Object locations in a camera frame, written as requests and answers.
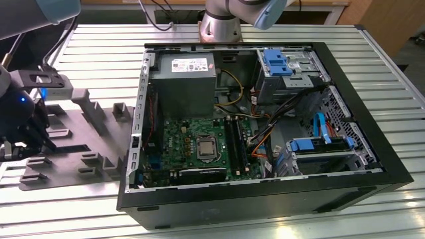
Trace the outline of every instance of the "blue plastic latch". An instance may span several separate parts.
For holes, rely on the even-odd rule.
[[[292,69],[287,65],[287,57],[280,50],[264,50],[264,62],[271,69],[271,76],[292,76]]]
[[[292,142],[290,143],[290,145],[291,145],[292,151],[296,152],[296,151],[299,150],[298,143],[296,143],[295,141],[292,141]]]
[[[351,149],[355,148],[356,144],[355,144],[354,138],[352,138],[352,137],[347,137],[347,138],[346,138],[346,141],[347,141],[347,143],[348,143],[350,148],[351,148]]]
[[[298,139],[296,140],[298,146],[300,150],[314,150],[314,142],[311,139]]]

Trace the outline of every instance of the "circuit board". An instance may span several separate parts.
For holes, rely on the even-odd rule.
[[[250,120],[239,119],[244,140],[252,136]],[[218,158],[206,163],[198,155],[198,138],[210,136],[216,140]],[[166,120],[164,124],[164,152],[162,156],[162,171],[170,171],[182,168],[220,167],[227,169],[227,181],[260,178],[259,163],[252,161],[247,152],[250,171],[235,175],[231,170],[231,159],[226,142],[224,119],[187,119]],[[156,186],[167,186],[166,180],[155,180]]]

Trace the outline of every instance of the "red wire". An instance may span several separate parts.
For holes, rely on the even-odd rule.
[[[332,127],[332,125],[330,124],[330,122],[327,122],[327,126],[330,127],[331,136],[335,137],[335,136],[336,136],[336,133],[335,133],[334,127]]]
[[[147,142],[146,142],[146,146],[144,148],[148,146],[148,142],[151,140],[151,137],[152,137],[152,133],[154,133],[154,128],[155,128],[155,121],[154,121],[154,106],[152,106],[152,97],[148,98],[150,99],[150,114],[151,114],[151,122],[152,122],[152,126],[151,126],[151,132],[150,132],[150,136],[148,136],[148,139],[147,139]]]

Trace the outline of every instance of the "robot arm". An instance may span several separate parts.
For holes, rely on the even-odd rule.
[[[0,40],[75,17],[80,0],[2,0]],[[47,77],[50,83],[32,79]],[[14,71],[0,65],[0,162],[16,161],[39,154],[43,148],[55,151],[48,138],[50,127],[44,99],[32,99],[34,88],[62,88],[56,72]]]
[[[80,0],[2,0],[0,40],[79,15]]]
[[[240,21],[262,30],[276,23],[284,8],[295,0],[207,0],[206,16],[202,23],[204,42],[239,42]]]

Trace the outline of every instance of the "aluminum extrusion table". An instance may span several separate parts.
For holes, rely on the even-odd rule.
[[[0,238],[424,238],[425,100],[367,31],[354,26],[243,27],[246,42],[323,41],[412,173],[415,182],[340,212],[148,232],[116,211],[119,182],[23,192],[26,161],[0,166]],[[198,42],[198,26],[159,32],[148,25],[80,25],[55,67],[103,108],[134,106],[144,43]],[[62,102],[66,109],[76,107]]]

